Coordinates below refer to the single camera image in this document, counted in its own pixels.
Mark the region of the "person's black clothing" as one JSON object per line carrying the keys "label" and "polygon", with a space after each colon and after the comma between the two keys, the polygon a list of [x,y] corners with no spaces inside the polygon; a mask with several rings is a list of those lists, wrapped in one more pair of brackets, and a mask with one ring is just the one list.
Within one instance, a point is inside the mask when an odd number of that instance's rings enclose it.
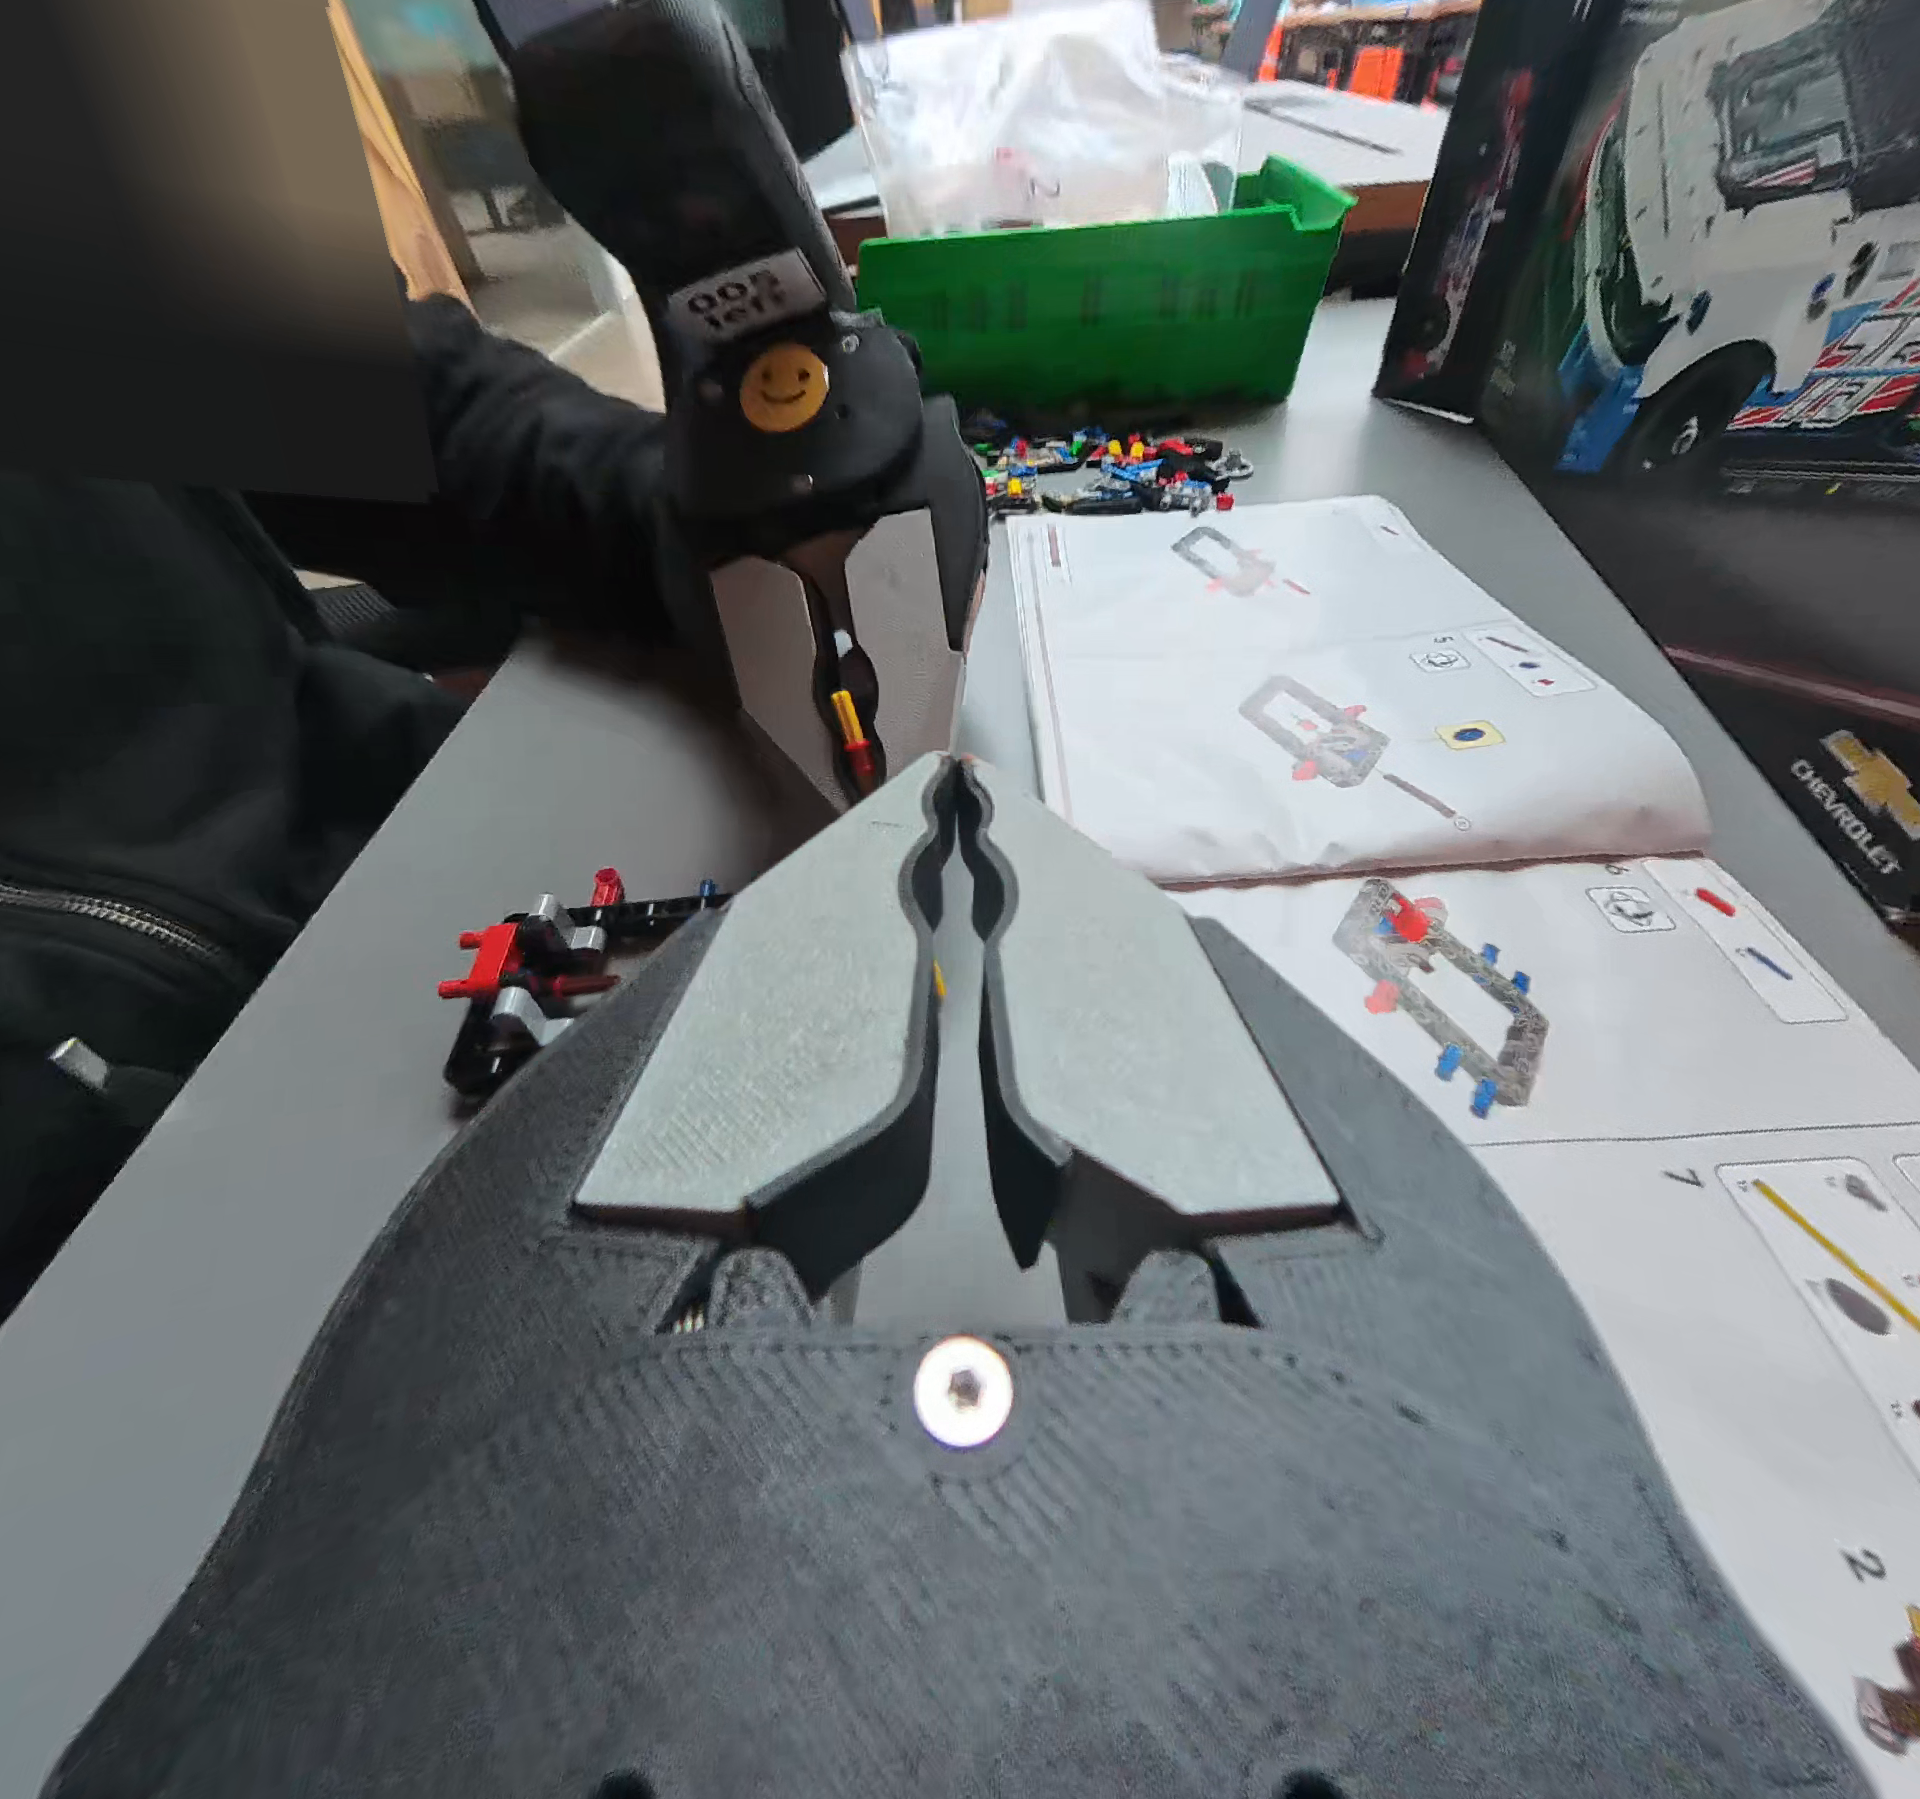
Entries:
{"label": "person's black clothing", "polygon": [[4,472],[4,877],[282,946],[465,706],[339,644],[223,492]]}

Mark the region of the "black lego frame assembly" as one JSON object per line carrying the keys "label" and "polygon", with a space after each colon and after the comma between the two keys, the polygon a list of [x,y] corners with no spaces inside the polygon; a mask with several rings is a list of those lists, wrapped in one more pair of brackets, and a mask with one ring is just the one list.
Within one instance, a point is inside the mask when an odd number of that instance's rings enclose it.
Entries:
{"label": "black lego frame assembly", "polygon": [[468,931],[468,968],[437,984],[462,1015],[444,1055],[442,1083],[460,1109],[488,1101],[553,1046],[639,963],[688,925],[731,902],[713,878],[684,897],[638,899],[615,869],[591,877],[587,899],[554,895]]}

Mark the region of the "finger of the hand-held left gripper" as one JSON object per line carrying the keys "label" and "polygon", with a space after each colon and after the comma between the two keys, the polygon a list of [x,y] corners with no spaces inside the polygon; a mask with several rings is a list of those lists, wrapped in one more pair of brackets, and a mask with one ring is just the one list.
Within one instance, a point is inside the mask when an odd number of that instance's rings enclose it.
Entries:
{"label": "finger of the hand-held left gripper", "polygon": [[965,652],[948,636],[948,602],[928,507],[885,516],[847,550],[851,644],[864,652],[876,704],[862,708],[885,777],[948,752],[963,693]]}
{"label": "finger of the hand-held left gripper", "polygon": [[713,574],[725,654],[746,717],[823,795],[851,804],[840,717],[836,650],[826,604],[800,571],[756,556]]}

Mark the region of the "pile of loose lego pieces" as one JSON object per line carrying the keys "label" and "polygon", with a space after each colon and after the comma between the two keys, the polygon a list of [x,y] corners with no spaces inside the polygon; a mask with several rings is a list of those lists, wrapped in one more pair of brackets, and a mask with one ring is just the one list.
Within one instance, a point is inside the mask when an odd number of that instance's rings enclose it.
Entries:
{"label": "pile of loose lego pieces", "polygon": [[1253,477],[1231,445],[1198,435],[1109,435],[1098,425],[1027,435],[1005,420],[962,421],[993,517],[1225,510]]}

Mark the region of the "race car lego set box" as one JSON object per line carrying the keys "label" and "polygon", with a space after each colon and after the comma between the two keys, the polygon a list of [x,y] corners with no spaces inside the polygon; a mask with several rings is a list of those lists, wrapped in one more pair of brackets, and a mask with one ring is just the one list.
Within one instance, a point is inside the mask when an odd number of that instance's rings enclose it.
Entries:
{"label": "race car lego set box", "polygon": [[1482,420],[1885,923],[1918,905],[1918,0],[1620,0]]}

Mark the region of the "white lego instruction booklet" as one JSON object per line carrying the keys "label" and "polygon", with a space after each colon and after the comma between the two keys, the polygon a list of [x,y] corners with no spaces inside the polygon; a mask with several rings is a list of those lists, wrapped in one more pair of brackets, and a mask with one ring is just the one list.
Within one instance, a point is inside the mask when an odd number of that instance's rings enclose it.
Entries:
{"label": "white lego instruction booklet", "polygon": [[1916,1794],[1916,1069],[1671,736],[1378,496],[1009,523],[1043,801],[1504,1188],[1740,1603]]}

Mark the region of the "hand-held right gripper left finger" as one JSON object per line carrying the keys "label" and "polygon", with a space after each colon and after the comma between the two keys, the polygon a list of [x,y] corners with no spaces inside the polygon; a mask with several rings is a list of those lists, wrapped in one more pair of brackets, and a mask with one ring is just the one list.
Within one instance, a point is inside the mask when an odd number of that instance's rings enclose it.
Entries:
{"label": "hand-held right gripper left finger", "polygon": [[953,762],[928,754],[699,935],[570,1197],[600,1225],[771,1251],[820,1299],[918,1207]]}

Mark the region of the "green plastic bin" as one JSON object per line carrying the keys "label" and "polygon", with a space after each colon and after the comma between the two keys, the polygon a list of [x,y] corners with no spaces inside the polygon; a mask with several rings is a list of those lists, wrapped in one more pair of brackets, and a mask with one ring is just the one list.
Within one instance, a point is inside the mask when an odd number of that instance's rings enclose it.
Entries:
{"label": "green plastic bin", "polygon": [[1353,208],[1271,155],[1218,213],[870,239],[855,293],[969,413],[1275,405]]}

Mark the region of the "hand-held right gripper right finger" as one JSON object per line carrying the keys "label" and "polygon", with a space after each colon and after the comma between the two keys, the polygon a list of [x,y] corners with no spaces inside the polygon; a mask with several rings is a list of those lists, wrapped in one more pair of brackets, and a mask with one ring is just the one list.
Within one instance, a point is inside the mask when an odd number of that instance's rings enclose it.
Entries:
{"label": "hand-held right gripper right finger", "polygon": [[979,760],[956,769],[979,1071],[1020,1268],[1329,1225],[1342,1197],[1185,912]]}

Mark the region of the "person's left forearm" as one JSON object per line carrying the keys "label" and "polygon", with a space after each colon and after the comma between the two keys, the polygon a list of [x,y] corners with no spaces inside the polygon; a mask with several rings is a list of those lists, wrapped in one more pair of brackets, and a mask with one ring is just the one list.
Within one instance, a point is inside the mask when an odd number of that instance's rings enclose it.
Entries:
{"label": "person's left forearm", "polygon": [[530,623],[684,644],[694,576],[666,530],[662,418],[491,334],[455,296],[405,296],[401,315],[430,496],[242,494],[296,570],[377,595],[346,644],[430,675],[495,664]]}

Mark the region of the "wooden side table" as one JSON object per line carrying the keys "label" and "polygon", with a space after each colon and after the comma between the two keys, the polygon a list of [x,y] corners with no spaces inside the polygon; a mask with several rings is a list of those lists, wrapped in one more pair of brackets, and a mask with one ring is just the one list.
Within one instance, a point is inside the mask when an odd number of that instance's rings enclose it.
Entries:
{"label": "wooden side table", "polygon": [[1404,272],[1451,113],[1311,83],[1253,87],[1242,102],[1238,171],[1283,157],[1354,204],[1332,260],[1329,293],[1392,296]]}

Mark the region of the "clear plastic bag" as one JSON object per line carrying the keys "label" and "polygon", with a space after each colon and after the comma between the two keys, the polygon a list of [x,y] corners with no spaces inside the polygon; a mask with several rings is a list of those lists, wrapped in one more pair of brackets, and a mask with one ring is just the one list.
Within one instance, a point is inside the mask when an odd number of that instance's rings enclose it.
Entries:
{"label": "clear plastic bag", "polygon": [[891,239],[1215,215],[1241,81],[1158,47],[1143,0],[881,35],[844,52]]}

